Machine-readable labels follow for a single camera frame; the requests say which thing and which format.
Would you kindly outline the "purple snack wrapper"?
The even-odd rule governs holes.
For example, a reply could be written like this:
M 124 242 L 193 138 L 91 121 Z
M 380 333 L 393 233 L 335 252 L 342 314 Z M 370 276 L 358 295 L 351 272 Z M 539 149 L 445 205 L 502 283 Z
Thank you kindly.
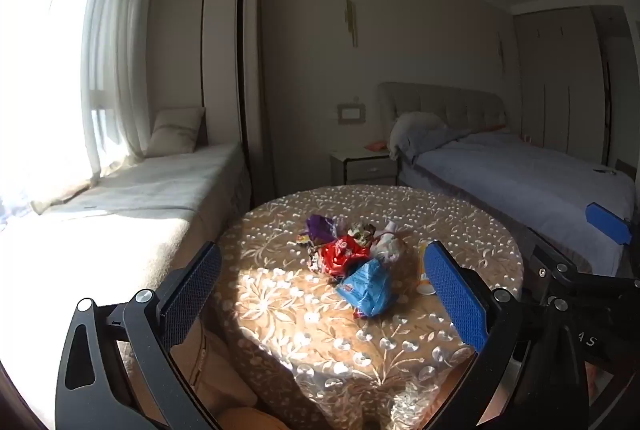
M 324 245 L 337 239 L 335 221 L 326 216 L 314 213 L 306 220 L 306 231 L 315 245 Z

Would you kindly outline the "blue snack bag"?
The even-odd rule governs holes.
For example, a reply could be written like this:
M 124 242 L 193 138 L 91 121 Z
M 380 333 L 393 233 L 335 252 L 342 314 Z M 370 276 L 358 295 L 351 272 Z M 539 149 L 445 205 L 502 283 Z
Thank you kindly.
M 385 312 L 396 300 L 392 276 L 379 260 L 369 260 L 336 286 L 337 294 L 352 307 L 356 320 Z

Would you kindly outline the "beige floral embroidered tablecloth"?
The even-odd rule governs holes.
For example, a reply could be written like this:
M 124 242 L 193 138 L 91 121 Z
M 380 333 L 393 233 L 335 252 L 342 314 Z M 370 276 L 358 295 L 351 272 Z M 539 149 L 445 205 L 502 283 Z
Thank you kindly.
M 296 238 L 316 213 L 398 227 L 407 250 L 392 268 L 397 299 L 381 316 L 354 317 L 330 280 L 308 268 Z M 472 355 L 420 282 L 422 254 L 434 240 L 490 288 L 520 291 L 523 260 L 509 231 L 446 195 L 322 187 L 247 213 L 220 238 L 224 267 L 214 293 L 241 376 L 294 429 L 422 428 L 450 372 Z

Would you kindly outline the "red snack bag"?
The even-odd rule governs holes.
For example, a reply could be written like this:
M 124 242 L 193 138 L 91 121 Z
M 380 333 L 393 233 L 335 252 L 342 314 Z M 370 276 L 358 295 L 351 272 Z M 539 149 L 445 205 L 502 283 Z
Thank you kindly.
M 344 280 L 370 260 L 370 249 L 352 236 L 345 235 L 328 242 L 318 251 L 319 268 L 334 280 Z

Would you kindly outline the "white sheer curtain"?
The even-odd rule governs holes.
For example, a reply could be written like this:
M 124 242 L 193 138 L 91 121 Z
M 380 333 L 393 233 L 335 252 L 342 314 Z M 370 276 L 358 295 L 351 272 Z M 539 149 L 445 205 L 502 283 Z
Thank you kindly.
M 145 41 L 150 0 L 51 0 L 44 161 L 29 183 L 35 212 L 142 161 L 151 137 Z

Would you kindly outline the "small pink white bottle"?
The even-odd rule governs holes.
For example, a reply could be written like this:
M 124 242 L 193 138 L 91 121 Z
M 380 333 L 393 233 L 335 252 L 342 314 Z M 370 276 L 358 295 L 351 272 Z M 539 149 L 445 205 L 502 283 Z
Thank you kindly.
M 389 268 L 406 253 L 406 244 L 399 235 L 398 226 L 388 221 L 382 231 L 376 232 L 370 246 L 370 257 Z

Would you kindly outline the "beige throw pillow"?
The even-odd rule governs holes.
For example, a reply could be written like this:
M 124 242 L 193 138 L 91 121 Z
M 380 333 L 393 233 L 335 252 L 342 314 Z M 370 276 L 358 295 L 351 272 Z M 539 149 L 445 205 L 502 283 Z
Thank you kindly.
M 154 122 L 146 158 L 193 153 L 204 115 L 201 107 L 160 110 Z

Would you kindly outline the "small dark item on bed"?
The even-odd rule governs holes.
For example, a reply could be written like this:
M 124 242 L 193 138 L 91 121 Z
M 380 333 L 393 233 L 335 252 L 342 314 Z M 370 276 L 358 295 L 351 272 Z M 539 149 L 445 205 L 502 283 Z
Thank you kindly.
M 593 168 L 594 172 L 606 174 L 607 176 L 617 176 L 617 171 L 611 168 Z

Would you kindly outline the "green red wrapper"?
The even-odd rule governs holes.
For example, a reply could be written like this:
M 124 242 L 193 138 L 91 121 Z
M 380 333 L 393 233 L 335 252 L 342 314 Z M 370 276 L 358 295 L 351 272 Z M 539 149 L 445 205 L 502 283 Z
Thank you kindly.
M 352 224 L 352 226 L 347 229 L 347 235 L 362 248 L 371 246 L 375 233 L 376 227 L 370 223 Z

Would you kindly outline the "framed wall switch plate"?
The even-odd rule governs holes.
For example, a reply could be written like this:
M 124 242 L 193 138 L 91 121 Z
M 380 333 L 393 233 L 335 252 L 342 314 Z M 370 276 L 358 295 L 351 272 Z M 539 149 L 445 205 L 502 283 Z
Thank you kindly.
M 348 124 L 364 124 L 366 122 L 366 105 L 362 103 L 338 104 L 337 122 L 341 126 Z

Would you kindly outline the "grey bed pillow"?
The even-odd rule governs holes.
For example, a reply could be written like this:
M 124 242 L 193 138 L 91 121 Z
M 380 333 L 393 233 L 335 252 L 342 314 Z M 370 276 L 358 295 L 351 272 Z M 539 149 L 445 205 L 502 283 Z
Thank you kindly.
M 446 127 L 445 121 L 432 112 L 403 112 L 390 128 L 387 148 L 390 158 L 396 160 L 409 147 L 410 135 L 430 132 Z

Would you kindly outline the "orange item on nightstand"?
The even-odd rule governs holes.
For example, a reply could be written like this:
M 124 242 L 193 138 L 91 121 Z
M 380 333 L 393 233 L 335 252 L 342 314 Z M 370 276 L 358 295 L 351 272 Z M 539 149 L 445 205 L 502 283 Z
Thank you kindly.
M 384 152 L 384 150 L 387 150 L 387 145 L 384 140 L 379 140 L 364 146 L 364 148 L 370 150 L 370 152 Z

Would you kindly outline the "bed with lavender duvet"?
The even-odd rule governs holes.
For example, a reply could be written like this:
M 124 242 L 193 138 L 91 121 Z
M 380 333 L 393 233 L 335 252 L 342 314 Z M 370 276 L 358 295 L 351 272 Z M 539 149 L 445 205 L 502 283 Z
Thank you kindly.
M 396 159 L 401 182 L 458 196 L 502 222 L 531 228 L 582 258 L 593 273 L 613 276 L 623 248 L 586 220 L 596 202 L 627 220 L 636 191 L 626 174 L 607 176 L 567 154 L 521 141 L 503 130 L 443 128 L 410 135 Z

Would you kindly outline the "beige built-in wardrobe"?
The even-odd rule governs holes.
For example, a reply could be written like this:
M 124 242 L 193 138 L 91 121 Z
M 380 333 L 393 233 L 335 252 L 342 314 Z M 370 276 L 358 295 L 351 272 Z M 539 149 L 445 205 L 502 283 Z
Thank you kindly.
M 605 86 L 590 8 L 514 17 L 522 85 L 522 133 L 534 145 L 600 164 Z

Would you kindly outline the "grey bedside nightstand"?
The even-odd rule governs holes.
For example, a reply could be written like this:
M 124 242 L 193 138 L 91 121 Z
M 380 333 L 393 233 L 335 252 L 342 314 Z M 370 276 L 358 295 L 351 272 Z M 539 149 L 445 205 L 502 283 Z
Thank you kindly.
M 330 153 L 332 185 L 396 185 L 398 164 L 388 150 L 350 148 Z

